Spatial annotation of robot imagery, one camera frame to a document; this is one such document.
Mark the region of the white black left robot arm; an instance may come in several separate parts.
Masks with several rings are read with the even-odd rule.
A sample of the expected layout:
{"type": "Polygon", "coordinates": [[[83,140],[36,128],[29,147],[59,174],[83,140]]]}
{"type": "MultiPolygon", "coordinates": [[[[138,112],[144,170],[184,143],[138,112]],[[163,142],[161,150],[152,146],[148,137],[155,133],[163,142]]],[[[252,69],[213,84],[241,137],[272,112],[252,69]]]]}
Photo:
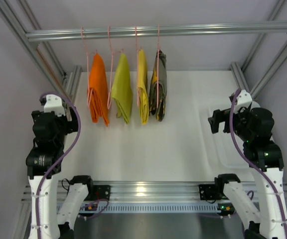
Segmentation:
{"type": "Polygon", "coordinates": [[[74,225],[84,200],[93,193],[93,180],[88,175],[74,176],[64,203],[57,207],[57,189],[61,163],[72,150],[64,148],[65,137],[81,132],[76,108],[66,97],[44,93],[42,111],[33,111],[33,148],[26,158],[31,189],[31,239],[72,239],[74,225]]]}

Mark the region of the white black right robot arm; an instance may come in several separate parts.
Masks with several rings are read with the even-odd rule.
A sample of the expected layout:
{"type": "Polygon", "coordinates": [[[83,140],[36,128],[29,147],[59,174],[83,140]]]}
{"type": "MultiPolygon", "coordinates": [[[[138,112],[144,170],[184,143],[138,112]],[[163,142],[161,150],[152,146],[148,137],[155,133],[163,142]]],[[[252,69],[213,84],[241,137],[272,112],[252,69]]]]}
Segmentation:
{"type": "Polygon", "coordinates": [[[218,133],[220,123],[225,124],[223,132],[230,134],[254,178],[259,206],[246,194],[236,174],[218,175],[215,185],[235,208],[246,239],[287,239],[284,161],[280,147],[271,139],[273,114],[265,108],[252,107],[253,99],[246,90],[237,89],[230,101],[229,109],[215,110],[208,122],[213,134],[218,133]]]}

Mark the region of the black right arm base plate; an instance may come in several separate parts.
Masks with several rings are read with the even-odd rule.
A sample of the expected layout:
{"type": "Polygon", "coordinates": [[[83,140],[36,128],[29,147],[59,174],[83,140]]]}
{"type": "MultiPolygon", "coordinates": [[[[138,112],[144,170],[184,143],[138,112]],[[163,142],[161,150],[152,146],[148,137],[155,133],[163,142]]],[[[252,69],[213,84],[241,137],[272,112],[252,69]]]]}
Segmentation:
{"type": "Polygon", "coordinates": [[[198,187],[200,200],[206,201],[210,204],[220,200],[220,193],[215,184],[199,184],[198,187]]]}

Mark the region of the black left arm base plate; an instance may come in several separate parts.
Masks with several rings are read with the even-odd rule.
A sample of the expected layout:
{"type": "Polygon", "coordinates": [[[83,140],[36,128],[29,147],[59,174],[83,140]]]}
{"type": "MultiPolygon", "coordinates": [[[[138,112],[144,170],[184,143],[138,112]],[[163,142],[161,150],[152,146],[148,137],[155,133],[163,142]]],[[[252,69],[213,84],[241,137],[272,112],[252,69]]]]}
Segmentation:
{"type": "Polygon", "coordinates": [[[110,185],[94,185],[89,194],[91,201],[106,199],[110,200],[111,186],[110,185]]]}

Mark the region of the camouflage trousers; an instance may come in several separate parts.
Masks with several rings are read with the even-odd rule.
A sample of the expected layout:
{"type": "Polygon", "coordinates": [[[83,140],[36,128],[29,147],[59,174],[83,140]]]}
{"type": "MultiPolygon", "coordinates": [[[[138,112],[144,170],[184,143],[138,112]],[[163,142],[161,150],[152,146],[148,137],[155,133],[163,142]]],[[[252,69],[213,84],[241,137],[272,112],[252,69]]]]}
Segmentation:
{"type": "Polygon", "coordinates": [[[167,72],[166,72],[166,55],[159,51],[159,106],[156,109],[156,58],[150,81],[149,89],[149,114],[156,117],[158,121],[162,121],[165,116],[166,96],[167,96],[167,72]]]}

